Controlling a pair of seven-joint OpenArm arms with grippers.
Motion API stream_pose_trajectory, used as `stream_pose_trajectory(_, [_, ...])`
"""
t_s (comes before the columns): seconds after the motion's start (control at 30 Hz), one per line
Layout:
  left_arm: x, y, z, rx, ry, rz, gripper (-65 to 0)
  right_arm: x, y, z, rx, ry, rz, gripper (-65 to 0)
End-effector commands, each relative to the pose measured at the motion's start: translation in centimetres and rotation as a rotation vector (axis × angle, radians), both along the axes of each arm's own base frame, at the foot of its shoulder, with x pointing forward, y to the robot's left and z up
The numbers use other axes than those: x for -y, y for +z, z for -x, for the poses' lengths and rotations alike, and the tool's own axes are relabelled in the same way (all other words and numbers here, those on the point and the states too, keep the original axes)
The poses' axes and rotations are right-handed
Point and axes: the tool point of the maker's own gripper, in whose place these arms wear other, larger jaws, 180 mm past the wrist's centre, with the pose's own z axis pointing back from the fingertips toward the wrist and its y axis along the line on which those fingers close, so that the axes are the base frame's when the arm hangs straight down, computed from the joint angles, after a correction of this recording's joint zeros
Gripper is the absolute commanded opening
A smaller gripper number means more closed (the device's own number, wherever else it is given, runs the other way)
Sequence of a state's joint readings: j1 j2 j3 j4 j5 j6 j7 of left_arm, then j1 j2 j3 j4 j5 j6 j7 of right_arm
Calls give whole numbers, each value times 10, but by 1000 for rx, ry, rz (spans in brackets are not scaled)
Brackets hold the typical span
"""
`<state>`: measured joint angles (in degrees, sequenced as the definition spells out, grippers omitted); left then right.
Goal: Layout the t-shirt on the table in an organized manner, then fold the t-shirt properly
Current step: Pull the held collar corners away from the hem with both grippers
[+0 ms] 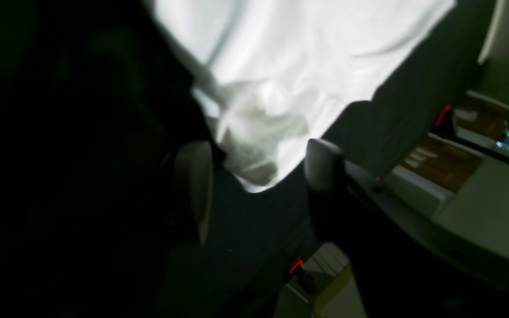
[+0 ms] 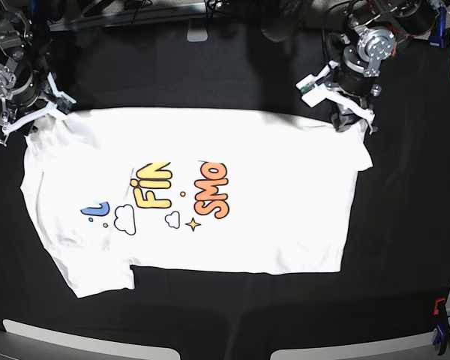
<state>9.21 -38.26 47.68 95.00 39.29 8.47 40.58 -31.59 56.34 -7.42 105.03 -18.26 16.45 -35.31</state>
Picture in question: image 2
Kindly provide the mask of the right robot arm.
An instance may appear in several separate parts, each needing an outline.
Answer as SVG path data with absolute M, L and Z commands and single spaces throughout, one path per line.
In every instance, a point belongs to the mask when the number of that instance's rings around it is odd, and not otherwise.
M 0 128 L 4 139 L 58 109 L 59 95 L 47 61 L 49 43 L 35 37 L 32 21 L 0 1 Z

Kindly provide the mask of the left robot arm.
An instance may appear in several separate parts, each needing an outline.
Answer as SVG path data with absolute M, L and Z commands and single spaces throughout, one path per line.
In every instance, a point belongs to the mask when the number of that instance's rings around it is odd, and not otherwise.
M 381 64 L 401 43 L 443 28 L 450 1 L 344 1 L 343 31 L 322 34 L 323 55 L 336 67 L 326 77 L 328 90 L 350 101 L 334 102 L 334 129 L 348 130 L 373 114 L 371 98 L 380 95 Z

